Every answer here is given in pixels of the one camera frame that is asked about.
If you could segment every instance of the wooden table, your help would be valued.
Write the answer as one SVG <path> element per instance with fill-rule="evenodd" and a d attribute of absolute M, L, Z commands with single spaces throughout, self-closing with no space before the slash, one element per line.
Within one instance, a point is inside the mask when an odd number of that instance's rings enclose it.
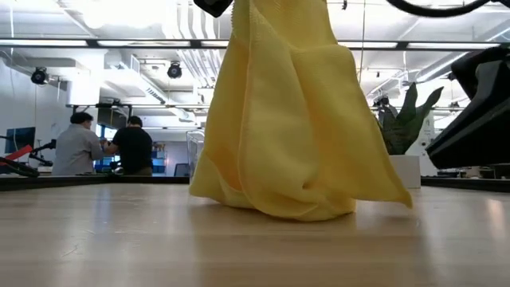
<path fill-rule="evenodd" d="M 510 197 L 423 187 L 298 223 L 115 184 L 0 193 L 5 287 L 505 286 Z"/>

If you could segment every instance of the white planter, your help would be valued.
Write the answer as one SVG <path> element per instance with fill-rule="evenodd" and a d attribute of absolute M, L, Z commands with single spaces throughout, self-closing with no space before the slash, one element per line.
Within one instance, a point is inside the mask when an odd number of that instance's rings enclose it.
<path fill-rule="evenodd" d="M 420 157 L 417 155 L 390 155 L 391 164 L 407 189 L 422 187 Z"/>

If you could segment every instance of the gray shirt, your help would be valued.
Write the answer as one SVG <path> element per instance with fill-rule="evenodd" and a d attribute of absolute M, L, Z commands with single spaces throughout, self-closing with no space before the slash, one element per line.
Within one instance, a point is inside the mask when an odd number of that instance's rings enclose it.
<path fill-rule="evenodd" d="M 94 172 L 93 161 L 104 157 L 96 133 L 80 124 L 71 124 L 57 138 L 52 175 L 79 175 Z"/>

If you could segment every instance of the security camera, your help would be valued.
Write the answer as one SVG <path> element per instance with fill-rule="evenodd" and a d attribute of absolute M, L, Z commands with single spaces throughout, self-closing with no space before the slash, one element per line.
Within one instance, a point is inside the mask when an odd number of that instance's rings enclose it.
<path fill-rule="evenodd" d="M 167 75 L 170 79 L 179 79 L 182 76 L 182 69 L 180 62 L 173 62 L 170 64 L 170 68 L 168 68 Z"/>
<path fill-rule="evenodd" d="M 32 73 L 30 80 L 36 85 L 48 84 L 49 76 L 46 73 L 46 68 L 36 68 L 35 72 Z"/>

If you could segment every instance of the black shirt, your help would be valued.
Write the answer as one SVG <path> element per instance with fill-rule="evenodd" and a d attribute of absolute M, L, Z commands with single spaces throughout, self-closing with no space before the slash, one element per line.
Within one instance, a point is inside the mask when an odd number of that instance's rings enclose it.
<path fill-rule="evenodd" d="M 152 167 L 152 139 L 142 128 L 121 128 L 113 137 L 112 143 L 119 147 L 124 174 L 130 175 Z"/>

